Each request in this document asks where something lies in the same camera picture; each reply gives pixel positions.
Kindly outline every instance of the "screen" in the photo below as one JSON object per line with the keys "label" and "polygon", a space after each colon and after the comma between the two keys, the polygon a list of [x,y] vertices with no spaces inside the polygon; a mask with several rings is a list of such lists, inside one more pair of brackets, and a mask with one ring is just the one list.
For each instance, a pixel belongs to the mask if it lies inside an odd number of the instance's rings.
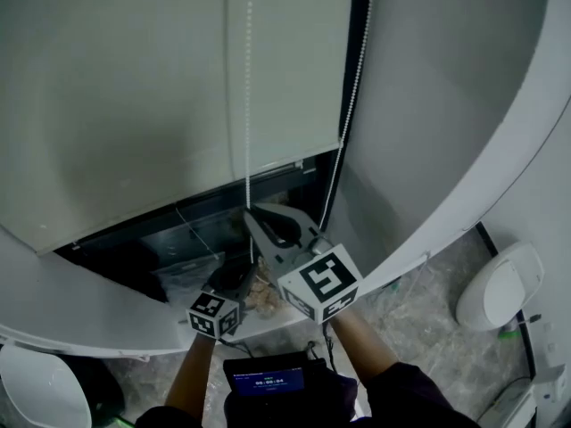
{"label": "screen", "polygon": [[303,371],[300,367],[265,373],[234,374],[234,382],[241,396],[264,396],[286,391],[303,390]]}

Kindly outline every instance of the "dark sleeve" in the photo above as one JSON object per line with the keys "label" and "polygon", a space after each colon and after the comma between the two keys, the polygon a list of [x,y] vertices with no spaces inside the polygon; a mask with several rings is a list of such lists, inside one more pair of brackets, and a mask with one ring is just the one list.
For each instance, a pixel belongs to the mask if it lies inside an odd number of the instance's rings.
{"label": "dark sleeve", "polygon": [[147,410],[135,423],[136,428],[201,428],[185,411],[175,407],[158,406]]}
{"label": "dark sleeve", "polygon": [[383,426],[477,427],[456,412],[417,366],[397,363],[365,384],[373,420]]}

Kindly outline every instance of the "person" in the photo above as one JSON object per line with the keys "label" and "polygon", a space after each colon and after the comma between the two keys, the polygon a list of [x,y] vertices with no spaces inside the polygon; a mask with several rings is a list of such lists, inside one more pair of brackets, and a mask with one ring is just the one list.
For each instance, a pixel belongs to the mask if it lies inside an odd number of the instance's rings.
{"label": "person", "polygon": [[[368,393],[371,417],[363,417],[352,424],[383,427],[478,426],[456,412],[434,382],[418,367],[400,362],[375,330],[353,309],[341,311],[330,320],[330,324]],[[137,420],[137,428],[201,426],[215,343],[215,340],[197,334],[165,405],[143,414]],[[347,406],[347,395],[349,405],[354,404],[357,383],[327,371],[330,374],[324,374],[324,379],[319,379],[317,389],[308,389],[299,399],[288,400],[285,407],[278,410],[279,414],[268,414],[263,407],[253,407],[250,403],[241,404],[231,392],[225,403],[228,427],[348,425],[354,412],[344,408]]]}

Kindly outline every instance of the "tiled floor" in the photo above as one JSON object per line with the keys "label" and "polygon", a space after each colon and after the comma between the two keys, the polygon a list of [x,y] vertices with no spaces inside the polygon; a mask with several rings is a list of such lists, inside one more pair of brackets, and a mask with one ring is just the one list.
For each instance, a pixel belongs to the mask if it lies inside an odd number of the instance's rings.
{"label": "tiled floor", "polygon": [[[506,383],[528,374],[520,338],[499,340],[495,332],[469,332],[454,321],[452,313],[459,295],[489,259],[479,235],[470,231],[430,259],[422,275],[415,269],[356,303],[356,308],[402,361],[420,366],[456,409],[473,418],[484,411]],[[315,341],[319,345],[318,355],[326,356],[320,330],[310,321],[263,334],[248,343],[254,355],[262,356],[302,350],[308,341]],[[215,349],[204,426],[226,426],[222,407],[229,388],[222,363],[226,358],[242,356],[241,352],[224,346]],[[164,401],[183,357],[184,354],[154,357],[147,364],[127,359],[106,360],[125,392],[127,419],[134,421],[148,408]],[[339,372],[354,375],[337,342],[334,358]],[[362,385],[359,401],[367,413]],[[29,426],[10,408],[1,389],[0,423],[7,428]]]}

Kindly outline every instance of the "blue screen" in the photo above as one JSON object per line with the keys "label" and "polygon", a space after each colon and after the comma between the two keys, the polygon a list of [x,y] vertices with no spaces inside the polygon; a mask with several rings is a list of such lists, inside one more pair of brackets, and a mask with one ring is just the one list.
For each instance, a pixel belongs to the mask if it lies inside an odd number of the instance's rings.
{"label": "blue screen", "polygon": [[296,367],[267,373],[234,374],[234,382],[241,396],[263,396],[303,390],[303,371]]}

